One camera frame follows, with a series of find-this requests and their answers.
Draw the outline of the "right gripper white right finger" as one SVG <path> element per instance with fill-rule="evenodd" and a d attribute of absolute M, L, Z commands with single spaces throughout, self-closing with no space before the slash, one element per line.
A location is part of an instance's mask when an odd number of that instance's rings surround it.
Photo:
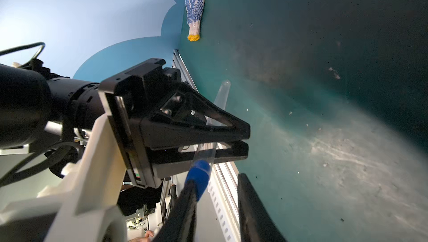
<path fill-rule="evenodd" d="M 242 242 L 286 242 L 267 213 L 246 174 L 238 175 L 238 207 Z"/>

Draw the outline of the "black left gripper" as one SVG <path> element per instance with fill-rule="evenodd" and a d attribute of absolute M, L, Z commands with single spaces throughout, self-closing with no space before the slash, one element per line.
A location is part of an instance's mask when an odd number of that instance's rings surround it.
<path fill-rule="evenodd" d="M 95 120 L 106 114 L 128 176 L 139 187 L 157 188 L 197 160 L 220 164 L 248 158 L 249 145 L 242 140 L 250 138 L 250 125 L 181 83 L 179 70 L 164 68 L 165 63 L 151 58 L 101 83 L 49 79 L 52 121 L 66 131 L 93 131 Z M 226 147 L 214 154 L 177 149 L 207 142 L 226 142 Z"/>

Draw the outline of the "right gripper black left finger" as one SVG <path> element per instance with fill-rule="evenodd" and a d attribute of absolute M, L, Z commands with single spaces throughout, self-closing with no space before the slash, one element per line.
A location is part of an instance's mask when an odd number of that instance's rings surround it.
<path fill-rule="evenodd" d="M 193 242 L 197 222 L 197 187 L 193 180 L 186 182 L 175 207 L 156 235 L 154 242 Z"/>

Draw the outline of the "blue stopper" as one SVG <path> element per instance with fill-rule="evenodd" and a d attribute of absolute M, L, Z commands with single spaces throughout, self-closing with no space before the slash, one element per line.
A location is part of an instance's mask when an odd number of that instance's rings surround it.
<path fill-rule="evenodd" d="M 204 194 L 211 175 L 211 165 L 206 160 L 197 160 L 188 171 L 185 184 L 193 181 L 196 186 L 196 198 L 200 200 Z"/>

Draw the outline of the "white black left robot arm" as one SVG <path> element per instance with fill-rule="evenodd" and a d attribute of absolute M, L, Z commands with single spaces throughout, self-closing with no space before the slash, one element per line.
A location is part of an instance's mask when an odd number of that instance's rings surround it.
<path fill-rule="evenodd" d="M 191 145 L 224 144 L 214 163 L 247 158 L 250 125 L 200 95 L 165 60 L 148 59 L 100 83 L 52 73 L 37 57 L 1 66 L 1 147 L 33 144 L 50 134 L 72 141 L 107 116 L 133 185 L 157 188 L 190 169 Z"/>

